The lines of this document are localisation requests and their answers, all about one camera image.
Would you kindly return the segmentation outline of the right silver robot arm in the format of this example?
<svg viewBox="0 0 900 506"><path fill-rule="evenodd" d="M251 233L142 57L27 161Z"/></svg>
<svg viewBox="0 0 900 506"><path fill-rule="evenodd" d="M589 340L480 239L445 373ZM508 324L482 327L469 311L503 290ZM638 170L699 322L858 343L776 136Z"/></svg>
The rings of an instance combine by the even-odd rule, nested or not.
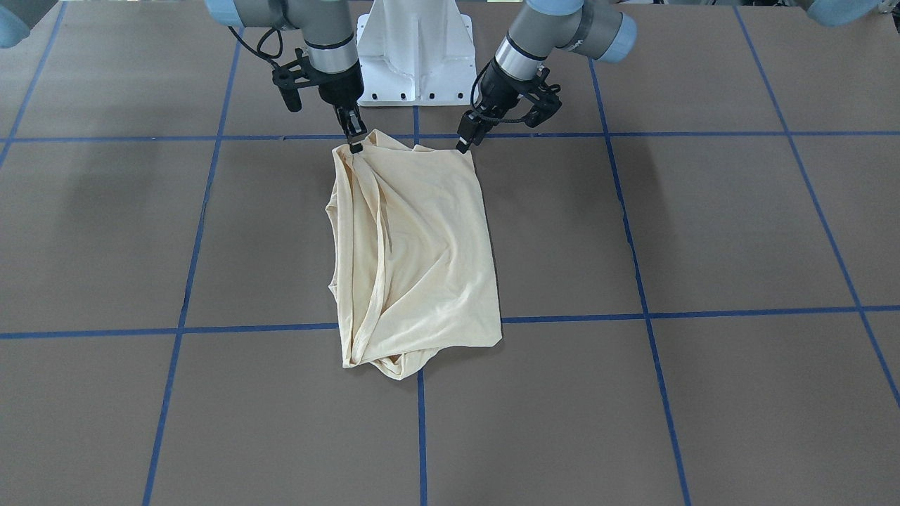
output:
<svg viewBox="0 0 900 506"><path fill-rule="evenodd" d="M346 1L161 1L103 14L59 1L2 3L2 141L215 136L229 60L252 56L290 112L302 89L335 111L351 153L368 129Z"/></svg>

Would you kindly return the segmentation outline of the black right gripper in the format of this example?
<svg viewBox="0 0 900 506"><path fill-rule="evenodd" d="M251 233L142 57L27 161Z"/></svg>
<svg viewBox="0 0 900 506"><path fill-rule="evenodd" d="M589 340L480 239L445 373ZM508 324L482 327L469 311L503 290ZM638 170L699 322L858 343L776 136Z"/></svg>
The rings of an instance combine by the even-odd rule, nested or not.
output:
<svg viewBox="0 0 900 506"><path fill-rule="evenodd" d="M340 123L351 153L360 153L361 141L368 134L358 107L358 99L364 92L362 67L328 73L317 70L319 96L335 106L335 116Z"/></svg>

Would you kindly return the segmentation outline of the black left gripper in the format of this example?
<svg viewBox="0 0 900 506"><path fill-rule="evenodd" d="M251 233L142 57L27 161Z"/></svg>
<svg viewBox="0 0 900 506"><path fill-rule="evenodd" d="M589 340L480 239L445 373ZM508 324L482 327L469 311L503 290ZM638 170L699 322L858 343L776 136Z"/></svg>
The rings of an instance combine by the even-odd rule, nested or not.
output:
<svg viewBox="0 0 900 506"><path fill-rule="evenodd" d="M461 118L456 144L459 153L466 154L472 147L482 144L497 124L495 119L506 119L507 113L520 102L517 85L526 81L502 70L497 60L489 61L482 68L478 79L478 115L475 111L467 111Z"/></svg>

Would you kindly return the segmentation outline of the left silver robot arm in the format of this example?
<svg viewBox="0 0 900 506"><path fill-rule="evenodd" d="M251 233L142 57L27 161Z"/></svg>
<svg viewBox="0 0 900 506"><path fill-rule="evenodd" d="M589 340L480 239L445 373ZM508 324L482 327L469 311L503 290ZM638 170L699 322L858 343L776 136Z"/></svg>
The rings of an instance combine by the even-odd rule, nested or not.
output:
<svg viewBox="0 0 900 506"><path fill-rule="evenodd" d="M534 128L559 111L560 86L546 82L544 61L554 51L591 60L622 61L636 43L637 25L608 1L526 1L493 58L470 90L456 149L467 153L499 124Z"/></svg>

